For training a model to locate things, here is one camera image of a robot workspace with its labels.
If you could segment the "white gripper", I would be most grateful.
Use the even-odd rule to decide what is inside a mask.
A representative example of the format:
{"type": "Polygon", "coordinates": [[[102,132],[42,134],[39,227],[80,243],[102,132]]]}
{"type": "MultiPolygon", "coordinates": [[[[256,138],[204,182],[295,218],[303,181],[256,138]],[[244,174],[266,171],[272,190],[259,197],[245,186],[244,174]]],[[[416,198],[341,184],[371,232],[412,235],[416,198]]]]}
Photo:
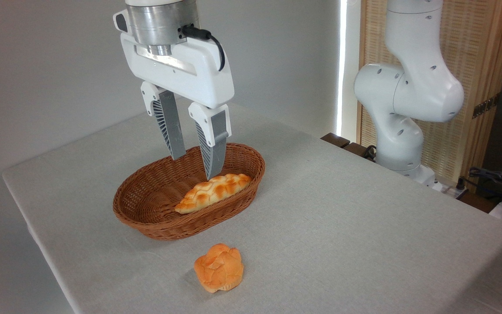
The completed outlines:
{"type": "Polygon", "coordinates": [[[189,113],[197,126],[207,179],[219,175],[224,165],[227,138],[232,135],[229,109],[223,104],[233,98],[234,84],[228,61],[219,71],[217,45],[188,38],[186,42],[175,44],[170,56],[157,56],[150,54],[129,34],[121,33],[120,41],[129,68],[136,77],[145,80],[141,92],[146,111],[156,118],[172,159],[179,159],[186,153],[176,93],[194,101],[189,113]]]}

